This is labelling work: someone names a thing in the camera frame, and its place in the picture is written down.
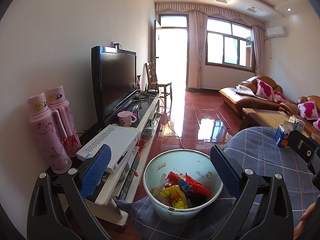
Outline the person's right hand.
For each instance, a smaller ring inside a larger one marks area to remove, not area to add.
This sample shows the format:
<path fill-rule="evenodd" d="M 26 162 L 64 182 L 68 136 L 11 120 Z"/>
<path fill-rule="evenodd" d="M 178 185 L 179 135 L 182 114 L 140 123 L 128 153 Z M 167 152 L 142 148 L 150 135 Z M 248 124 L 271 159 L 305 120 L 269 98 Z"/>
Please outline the person's right hand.
<path fill-rule="evenodd" d="M 304 212 L 302 217 L 300 218 L 300 223 L 296 226 L 294 233 L 293 233 L 293 239 L 296 240 L 297 237 L 304 231 L 304 228 L 306 226 L 306 223 L 308 221 L 308 218 L 311 216 L 316 203 L 311 204 L 307 210 Z"/>

